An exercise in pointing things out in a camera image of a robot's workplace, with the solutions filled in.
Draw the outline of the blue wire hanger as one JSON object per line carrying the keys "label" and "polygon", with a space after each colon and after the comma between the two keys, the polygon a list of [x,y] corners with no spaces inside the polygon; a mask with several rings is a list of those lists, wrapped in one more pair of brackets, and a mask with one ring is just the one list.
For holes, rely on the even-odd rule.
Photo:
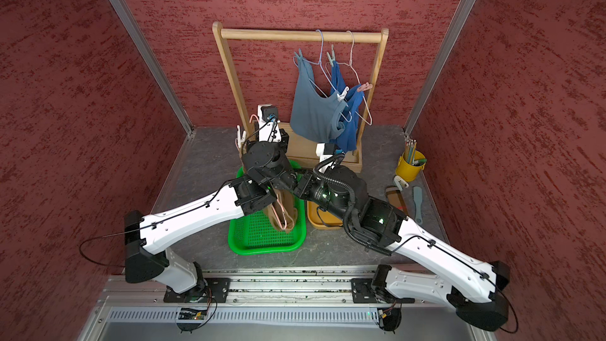
{"label": "blue wire hanger", "polygon": [[[324,64],[323,64],[323,55],[324,55],[324,34],[320,29],[316,29],[315,30],[316,33],[320,34],[320,53],[319,53],[319,58],[318,58],[318,62],[311,62],[309,61],[307,58],[303,57],[303,60],[307,61],[310,65],[314,65],[314,66],[319,66],[320,71],[322,72],[322,74],[324,75],[324,77],[326,78],[327,82],[330,84],[331,88],[333,89],[333,93],[337,94],[339,93],[338,90],[336,89],[336,87],[331,83],[331,78],[328,77],[328,73],[327,71],[324,69]],[[316,83],[312,82],[315,87],[317,88],[317,90],[319,92],[321,92],[319,86],[316,85]],[[346,123],[350,123],[352,121],[352,115],[350,114],[350,118],[347,118],[343,113],[340,113],[340,116],[343,118],[343,120]]]}

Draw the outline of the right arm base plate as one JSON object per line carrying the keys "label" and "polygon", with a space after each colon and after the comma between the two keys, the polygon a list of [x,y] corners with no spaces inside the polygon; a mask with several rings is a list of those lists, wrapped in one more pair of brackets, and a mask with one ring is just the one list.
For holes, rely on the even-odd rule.
{"label": "right arm base plate", "polygon": [[414,298],[396,298],[389,294],[383,287],[372,284],[372,279],[354,278],[350,281],[353,302],[363,303],[388,303],[392,304],[414,304]]}

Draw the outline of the brown tank top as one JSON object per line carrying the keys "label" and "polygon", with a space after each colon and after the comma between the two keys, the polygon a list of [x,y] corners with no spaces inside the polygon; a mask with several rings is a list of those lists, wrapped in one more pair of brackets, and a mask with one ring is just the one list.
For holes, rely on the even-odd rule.
{"label": "brown tank top", "polygon": [[263,214],[271,226],[279,231],[289,234],[298,220],[298,210],[294,204],[294,196],[284,190],[276,189],[276,201],[263,209]]}

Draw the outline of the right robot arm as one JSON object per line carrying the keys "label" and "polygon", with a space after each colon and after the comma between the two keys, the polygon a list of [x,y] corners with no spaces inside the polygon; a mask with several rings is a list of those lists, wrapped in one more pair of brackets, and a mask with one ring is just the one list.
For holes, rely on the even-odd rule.
{"label": "right robot arm", "polygon": [[509,268],[470,257],[432,235],[404,211],[369,195],[366,182],[333,156],[307,170],[293,189],[342,220],[347,236],[379,254],[399,254],[427,269],[426,274],[382,265],[372,288],[388,300],[422,299],[455,312],[467,324],[488,332],[519,319],[504,293]]}

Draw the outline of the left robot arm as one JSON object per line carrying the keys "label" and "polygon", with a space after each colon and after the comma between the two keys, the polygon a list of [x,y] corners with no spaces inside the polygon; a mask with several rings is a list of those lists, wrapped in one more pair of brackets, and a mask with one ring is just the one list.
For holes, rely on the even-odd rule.
{"label": "left robot arm", "polygon": [[241,161],[244,174],[216,192],[169,211],[125,217],[125,275],[129,284],[154,280],[177,294],[199,295],[206,288],[200,266],[171,251],[173,244],[216,224],[254,214],[292,191],[297,174],[286,153],[289,135],[273,130],[267,139],[248,141]]}

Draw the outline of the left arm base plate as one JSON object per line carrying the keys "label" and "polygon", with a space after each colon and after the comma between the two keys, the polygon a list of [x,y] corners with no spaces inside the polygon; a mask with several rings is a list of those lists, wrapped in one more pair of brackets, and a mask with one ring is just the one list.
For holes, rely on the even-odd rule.
{"label": "left arm base plate", "polygon": [[184,293],[177,293],[167,287],[163,301],[165,303],[186,303],[194,305],[208,304],[215,301],[219,304],[227,301],[231,280],[229,278],[207,278],[200,287],[194,287]]}

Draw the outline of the pink wire hanger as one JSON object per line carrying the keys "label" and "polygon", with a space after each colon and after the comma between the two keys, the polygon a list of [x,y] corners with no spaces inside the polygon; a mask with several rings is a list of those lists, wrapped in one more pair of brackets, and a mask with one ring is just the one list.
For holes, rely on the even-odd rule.
{"label": "pink wire hanger", "polygon": [[[260,129],[262,127],[262,125],[260,124],[261,120],[260,120],[259,116],[254,115],[254,114],[250,115],[249,123],[253,124],[253,120],[255,120],[257,122],[258,129]],[[271,124],[271,127],[272,127],[271,129],[275,129],[277,127],[278,123],[277,123],[276,119],[272,119],[269,123],[265,123],[265,126],[267,124]],[[278,191],[276,202],[271,204],[270,206],[268,206],[269,209],[264,209],[264,213],[270,219],[271,225],[274,227],[274,229],[287,232],[287,229],[289,227],[289,220],[290,220],[291,224],[294,221],[290,217],[288,211],[283,206],[283,204],[281,202],[281,198],[282,198],[281,192]]]}

